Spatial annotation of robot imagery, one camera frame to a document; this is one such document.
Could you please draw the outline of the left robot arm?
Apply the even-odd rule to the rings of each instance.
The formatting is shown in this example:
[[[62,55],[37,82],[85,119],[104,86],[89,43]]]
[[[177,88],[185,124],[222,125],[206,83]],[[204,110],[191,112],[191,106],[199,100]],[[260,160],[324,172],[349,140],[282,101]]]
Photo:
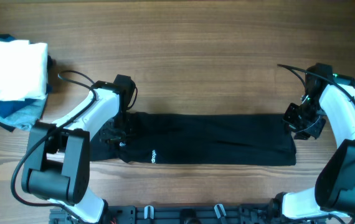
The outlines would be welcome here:
[[[136,99],[137,87],[130,77],[118,75],[114,82],[97,81],[75,109],[53,123],[38,122],[31,129],[27,151],[12,175],[21,173],[22,190],[43,200],[43,207],[59,207],[75,223],[109,223],[107,202],[88,186],[90,142],[97,138],[106,147],[121,146],[126,111]]]

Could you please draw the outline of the black t-shirt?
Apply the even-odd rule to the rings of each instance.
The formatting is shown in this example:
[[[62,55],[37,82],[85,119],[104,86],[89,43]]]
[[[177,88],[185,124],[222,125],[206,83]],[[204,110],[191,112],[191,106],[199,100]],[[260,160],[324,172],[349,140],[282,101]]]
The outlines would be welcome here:
[[[91,161],[293,166],[296,147],[280,114],[128,113],[134,136],[121,146],[91,140]]]

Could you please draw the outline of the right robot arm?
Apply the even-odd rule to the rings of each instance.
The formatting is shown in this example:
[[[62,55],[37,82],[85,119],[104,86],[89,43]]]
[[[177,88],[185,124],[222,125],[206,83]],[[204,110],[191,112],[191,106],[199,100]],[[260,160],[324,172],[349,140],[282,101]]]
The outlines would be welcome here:
[[[317,63],[306,70],[287,65],[294,75],[303,72],[301,104],[290,104],[283,121],[295,139],[318,138],[331,125],[337,150],[319,174],[315,186],[283,194],[281,215],[291,222],[351,217],[355,223],[355,79]]]

